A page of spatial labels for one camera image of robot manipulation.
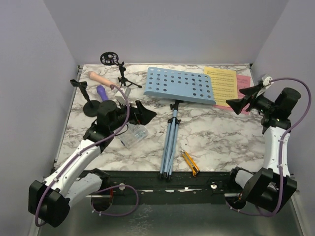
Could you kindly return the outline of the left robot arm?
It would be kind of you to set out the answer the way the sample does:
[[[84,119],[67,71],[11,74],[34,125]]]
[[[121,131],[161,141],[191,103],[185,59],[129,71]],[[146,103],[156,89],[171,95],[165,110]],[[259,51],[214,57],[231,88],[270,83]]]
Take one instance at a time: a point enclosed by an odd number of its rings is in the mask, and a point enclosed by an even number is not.
[[[70,208],[89,194],[104,194],[109,182],[100,170],[89,172],[78,180],[84,169],[107,148],[127,124],[146,125],[156,112],[146,109],[137,100],[136,107],[106,100],[100,103],[96,121],[86,131],[75,152],[42,182],[35,180],[29,187],[28,211],[36,220],[43,220],[52,227],[59,226]]]

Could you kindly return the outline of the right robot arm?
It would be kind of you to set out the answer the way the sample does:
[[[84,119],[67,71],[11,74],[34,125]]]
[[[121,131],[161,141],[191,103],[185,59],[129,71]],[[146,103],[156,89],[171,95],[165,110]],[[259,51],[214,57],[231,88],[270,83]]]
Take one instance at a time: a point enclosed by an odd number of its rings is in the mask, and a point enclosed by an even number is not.
[[[236,114],[243,108],[256,109],[262,116],[262,134],[265,140],[263,166],[251,173],[240,167],[230,172],[227,189],[233,193],[242,189],[240,200],[249,202],[268,212],[278,212],[297,189],[287,167],[287,143],[290,137],[289,116],[301,94],[284,88],[275,101],[264,97],[262,85],[240,89],[242,99],[227,100]]]

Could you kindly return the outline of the beige microphone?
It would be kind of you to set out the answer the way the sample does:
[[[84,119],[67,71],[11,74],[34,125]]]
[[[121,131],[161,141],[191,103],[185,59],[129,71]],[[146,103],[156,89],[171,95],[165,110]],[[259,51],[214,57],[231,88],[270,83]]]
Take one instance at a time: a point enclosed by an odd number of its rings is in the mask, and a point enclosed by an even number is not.
[[[101,84],[105,85],[106,87],[110,88],[113,85],[115,85],[115,86],[117,85],[116,83],[106,79],[105,77],[102,77],[102,76],[96,74],[94,71],[88,71],[87,75],[91,80],[94,80],[98,83],[101,83]]]

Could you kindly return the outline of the black round-base mic stand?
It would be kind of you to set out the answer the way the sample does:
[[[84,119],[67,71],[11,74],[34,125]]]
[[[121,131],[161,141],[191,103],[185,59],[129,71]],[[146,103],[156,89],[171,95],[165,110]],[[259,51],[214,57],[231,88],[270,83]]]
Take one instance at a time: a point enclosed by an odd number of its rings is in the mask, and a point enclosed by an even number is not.
[[[86,103],[83,106],[83,112],[86,116],[88,117],[96,117],[97,116],[97,111],[99,109],[100,106],[100,102],[97,100],[90,100],[90,97],[87,93],[87,82],[79,82],[76,81],[75,79],[70,80],[70,83],[73,87],[77,87],[79,88],[79,90],[81,91],[83,97],[86,99]]]

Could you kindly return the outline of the purple microphone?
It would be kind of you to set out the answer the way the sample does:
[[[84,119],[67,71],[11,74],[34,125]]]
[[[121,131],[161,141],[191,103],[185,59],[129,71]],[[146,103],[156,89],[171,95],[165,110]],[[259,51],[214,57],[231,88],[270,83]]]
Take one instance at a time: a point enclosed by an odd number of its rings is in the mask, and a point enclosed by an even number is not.
[[[97,91],[97,93],[100,96],[102,101],[108,100],[108,96],[107,96],[106,90],[105,90],[105,88],[102,85],[98,85],[96,87],[96,91]]]

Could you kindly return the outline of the yellow sheet music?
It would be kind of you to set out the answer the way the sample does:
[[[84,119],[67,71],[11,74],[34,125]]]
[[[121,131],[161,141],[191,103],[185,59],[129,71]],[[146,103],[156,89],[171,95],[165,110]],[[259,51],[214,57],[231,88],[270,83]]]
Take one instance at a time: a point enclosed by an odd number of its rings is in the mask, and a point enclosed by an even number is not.
[[[229,107],[226,100],[237,99],[237,73],[234,70],[205,67],[204,74],[211,79],[217,106]]]

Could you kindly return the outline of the light blue music stand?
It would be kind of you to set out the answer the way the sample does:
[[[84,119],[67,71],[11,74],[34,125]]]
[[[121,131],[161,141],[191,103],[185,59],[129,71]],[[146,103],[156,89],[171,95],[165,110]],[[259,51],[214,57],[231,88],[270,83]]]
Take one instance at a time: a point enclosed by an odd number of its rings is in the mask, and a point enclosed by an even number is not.
[[[144,95],[172,99],[173,116],[168,120],[159,177],[172,179],[173,162],[181,120],[178,119],[179,104],[183,102],[216,105],[211,79],[208,75],[149,67]]]

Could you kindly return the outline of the pink sheet music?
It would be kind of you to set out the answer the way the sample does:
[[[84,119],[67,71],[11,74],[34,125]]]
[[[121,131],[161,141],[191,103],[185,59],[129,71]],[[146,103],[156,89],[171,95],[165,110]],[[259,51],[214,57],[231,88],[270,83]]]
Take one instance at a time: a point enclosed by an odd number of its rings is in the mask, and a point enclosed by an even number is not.
[[[239,92],[240,89],[245,89],[249,88],[251,86],[251,77],[250,76],[245,76],[245,75],[240,75],[237,74],[237,90],[238,90],[238,99],[242,99],[244,97],[243,94]],[[214,105],[214,108],[222,109],[222,110],[227,110],[233,112],[233,109],[231,107],[226,107],[226,106],[218,106]]]

